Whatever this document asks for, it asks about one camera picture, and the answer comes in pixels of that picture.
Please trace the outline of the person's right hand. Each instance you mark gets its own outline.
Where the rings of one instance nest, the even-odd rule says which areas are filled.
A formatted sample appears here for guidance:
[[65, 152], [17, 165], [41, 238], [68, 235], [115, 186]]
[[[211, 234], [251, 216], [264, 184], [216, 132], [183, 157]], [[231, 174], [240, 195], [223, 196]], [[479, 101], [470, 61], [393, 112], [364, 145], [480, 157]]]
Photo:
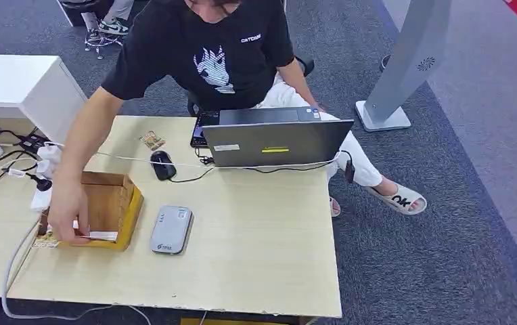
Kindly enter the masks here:
[[58, 175], [53, 180], [48, 223], [60, 242], [83, 245], [89, 242], [87, 195], [80, 175]]

